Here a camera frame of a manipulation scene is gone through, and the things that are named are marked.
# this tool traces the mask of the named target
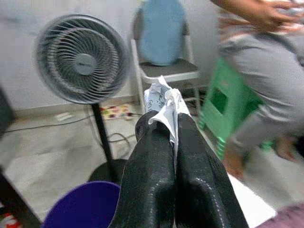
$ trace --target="electric fan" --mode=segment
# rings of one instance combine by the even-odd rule
[[[99,102],[113,96],[129,73],[129,54],[122,38],[96,18],[62,16],[41,33],[36,56],[40,75],[55,94],[92,106],[107,163],[89,180],[119,183],[126,160],[112,157]]]

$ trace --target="gray pants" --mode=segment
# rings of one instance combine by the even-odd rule
[[[265,102],[231,136],[229,148],[243,155],[264,140],[304,134],[303,31],[248,35],[222,44],[220,53]]]

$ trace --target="bare foot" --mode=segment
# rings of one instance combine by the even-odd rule
[[[242,156],[239,156],[226,148],[223,165],[227,173],[241,181],[244,179],[244,165]]]
[[[293,146],[294,141],[292,139],[288,137],[280,137],[276,141],[275,152],[281,158],[284,158],[291,162],[297,162],[292,152]]]

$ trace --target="fan base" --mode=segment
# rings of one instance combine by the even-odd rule
[[[127,160],[124,159],[118,159],[118,160],[113,160],[113,166],[114,169],[117,172],[118,176],[118,182],[115,182],[115,184],[121,184],[122,177],[123,177],[123,172],[124,172],[124,165],[126,164]],[[98,168],[94,170],[94,172],[91,174],[89,181],[112,181],[112,178],[109,173],[109,168],[108,168],[108,163],[102,164]]]

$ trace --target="white wall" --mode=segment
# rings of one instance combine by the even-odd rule
[[[190,24],[197,65],[205,82],[216,56],[216,8],[209,1],[181,0]],[[15,109],[67,103],[41,82],[35,69],[35,39],[51,19],[70,13],[106,21],[127,42],[137,0],[1,0],[0,85]],[[134,73],[116,96],[136,94]]]

